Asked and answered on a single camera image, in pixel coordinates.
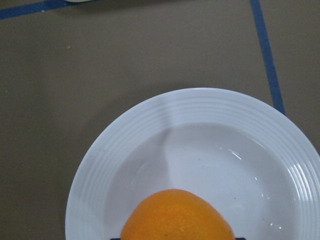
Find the white round plate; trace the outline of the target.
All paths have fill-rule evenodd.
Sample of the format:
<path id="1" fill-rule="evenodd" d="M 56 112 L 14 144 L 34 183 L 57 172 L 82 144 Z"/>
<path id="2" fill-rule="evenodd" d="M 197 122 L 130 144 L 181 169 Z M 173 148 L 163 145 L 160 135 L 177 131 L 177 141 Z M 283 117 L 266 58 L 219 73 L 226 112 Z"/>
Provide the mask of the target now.
<path id="1" fill-rule="evenodd" d="M 79 165 L 65 237 L 118 238 L 136 206 L 165 189 L 206 200 L 237 237 L 320 237 L 319 154 L 285 115 L 242 93 L 181 89 L 119 116 Z"/>

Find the green bowl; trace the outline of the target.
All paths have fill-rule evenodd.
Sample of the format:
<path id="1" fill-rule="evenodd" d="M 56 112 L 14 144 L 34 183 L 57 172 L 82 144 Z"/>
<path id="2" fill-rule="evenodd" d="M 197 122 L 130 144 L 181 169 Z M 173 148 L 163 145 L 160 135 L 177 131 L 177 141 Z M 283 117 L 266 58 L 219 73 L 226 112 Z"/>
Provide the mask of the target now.
<path id="1" fill-rule="evenodd" d="M 90 2 L 92 0 L 65 0 L 65 1 L 69 3 L 82 3 L 82 2 Z"/>

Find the orange fruit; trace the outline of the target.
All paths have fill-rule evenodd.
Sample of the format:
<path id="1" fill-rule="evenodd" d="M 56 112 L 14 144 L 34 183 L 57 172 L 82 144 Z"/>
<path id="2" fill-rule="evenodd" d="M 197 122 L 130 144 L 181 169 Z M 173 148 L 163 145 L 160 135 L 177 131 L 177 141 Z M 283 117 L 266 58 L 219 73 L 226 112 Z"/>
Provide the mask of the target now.
<path id="1" fill-rule="evenodd" d="M 207 201 L 180 189 L 157 192 L 132 212 L 122 240 L 234 240 L 228 222 Z"/>

